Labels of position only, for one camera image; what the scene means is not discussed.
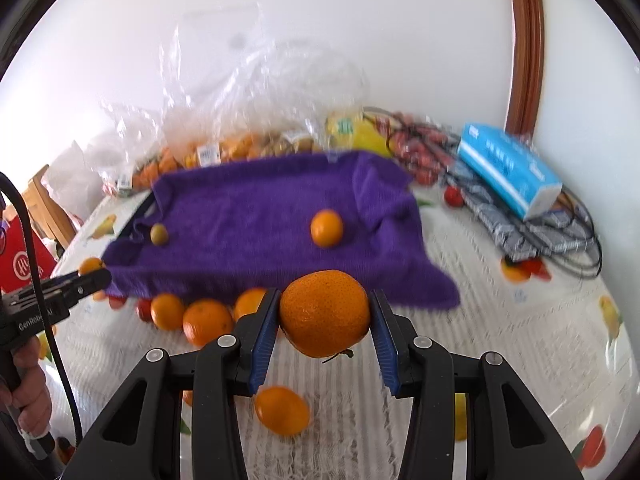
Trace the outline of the person's left hand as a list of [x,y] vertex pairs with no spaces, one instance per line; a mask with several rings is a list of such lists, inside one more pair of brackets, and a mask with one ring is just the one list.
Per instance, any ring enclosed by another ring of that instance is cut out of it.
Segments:
[[39,366],[40,340],[32,337],[13,352],[13,362],[22,373],[21,385],[14,390],[1,386],[1,403],[20,411],[18,426],[32,437],[49,431],[52,403],[46,376]]

